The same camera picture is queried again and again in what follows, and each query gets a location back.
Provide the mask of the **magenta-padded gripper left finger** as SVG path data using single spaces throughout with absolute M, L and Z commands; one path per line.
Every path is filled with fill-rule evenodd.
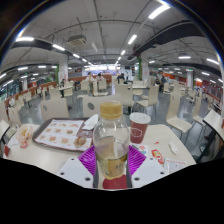
M 57 175 L 84 188 L 98 186 L 98 168 L 95 147 L 91 146 L 78 157 L 70 157 Z

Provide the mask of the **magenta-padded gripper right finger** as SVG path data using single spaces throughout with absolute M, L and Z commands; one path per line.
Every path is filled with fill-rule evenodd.
M 146 157 L 130 146 L 127 157 L 127 186 L 140 188 L 168 175 L 154 157 Z

